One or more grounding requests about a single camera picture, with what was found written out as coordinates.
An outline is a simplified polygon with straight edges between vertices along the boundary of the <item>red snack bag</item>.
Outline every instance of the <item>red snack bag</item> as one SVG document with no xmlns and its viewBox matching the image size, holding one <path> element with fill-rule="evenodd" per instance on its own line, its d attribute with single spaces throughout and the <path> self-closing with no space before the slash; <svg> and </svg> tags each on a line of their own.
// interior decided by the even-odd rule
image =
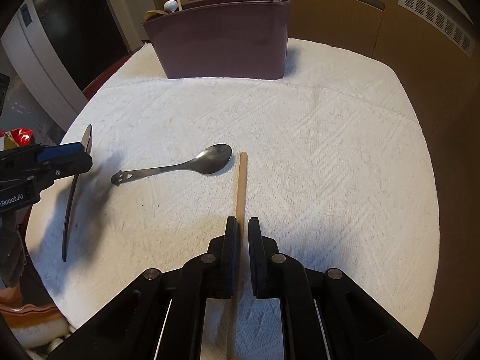
<svg viewBox="0 0 480 360">
<path fill-rule="evenodd" d="M 28 128 L 16 128 L 15 130 L 7 132 L 13 140 L 17 143 L 18 146 L 26 146 L 32 142 L 32 130 Z"/>
</svg>

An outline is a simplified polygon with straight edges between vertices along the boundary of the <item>handle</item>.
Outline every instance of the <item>handle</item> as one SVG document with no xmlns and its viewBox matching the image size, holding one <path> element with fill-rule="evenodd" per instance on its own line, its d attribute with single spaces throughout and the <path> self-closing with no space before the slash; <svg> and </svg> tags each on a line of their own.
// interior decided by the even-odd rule
<svg viewBox="0 0 480 360">
<path fill-rule="evenodd" d="M 149 168 L 149 169 L 138 169 L 138 170 L 119 170 L 115 173 L 110 181 L 112 184 L 115 184 L 117 187 L 123 183 L 129 183 L 131 181 L 140 180 L 144 177 L 158 175 L 160 173 L 170 172 L 171 170 L 181 170 L 185 169 L 185 165 L 188 162 L 179 163 L 177 165 L 171 166 L 162 166 L 160 168 Z"/>
</svg>

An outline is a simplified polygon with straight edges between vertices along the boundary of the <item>utensil holder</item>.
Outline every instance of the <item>utensil holder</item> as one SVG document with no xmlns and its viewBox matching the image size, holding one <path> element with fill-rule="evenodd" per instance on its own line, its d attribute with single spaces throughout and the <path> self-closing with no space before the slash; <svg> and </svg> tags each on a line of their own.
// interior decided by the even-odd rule
<svg viewBox="0 0 480 360">
<path fill-rule="evenodd" d="M 169 79 L 283 77 L 290 0 L 196 0 L 143 22 Z"/>
</svg>

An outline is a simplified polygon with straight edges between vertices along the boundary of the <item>vent grille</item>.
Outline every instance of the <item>vent grille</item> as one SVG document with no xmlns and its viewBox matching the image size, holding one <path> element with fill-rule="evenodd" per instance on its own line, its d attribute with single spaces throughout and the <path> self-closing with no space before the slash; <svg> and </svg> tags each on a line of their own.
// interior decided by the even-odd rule
<svg viewBox="0 0 480 360">
<path fill-rule="evenodd" d="M 398 4 L 441 31 L 468 56 L 472 56 L 475 42 L 458 24 L 427 0 L 398 0 Z"/>
</svg>

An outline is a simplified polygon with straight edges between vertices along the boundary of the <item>tabletop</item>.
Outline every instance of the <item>tabletop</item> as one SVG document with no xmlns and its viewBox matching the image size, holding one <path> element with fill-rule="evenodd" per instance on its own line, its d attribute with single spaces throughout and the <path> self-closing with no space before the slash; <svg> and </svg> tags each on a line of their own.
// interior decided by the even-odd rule
<svg viewBox="0 0 480 360">
<path fill-rule="evenodd" d="M 151 45 L 98 91 L 66 133 L 93 126 L 94 165 L 80 175 L 67 261 L 71 178 L 43 191 L 26 244 L 69 322 L 81 326 L 143 270 L 180 268 L 235 214 L 238 158 L 249 156 L 245 218 L 305 267 L 337 267 L 418 336 L 438 265 L 439 222 L 427 145 L 395 73 L 370 58 L 289 39 L 276 81 L 168 80 Z M 111 176 L 176 164 L 215 143 L 230 164 L 114 186 Z M 244 237 L 236 354 L 283 358 L 277 299 L 254 300 Z M 202 358 L 225 356 L 224 300 L 209 300 Z"/>
</svg>

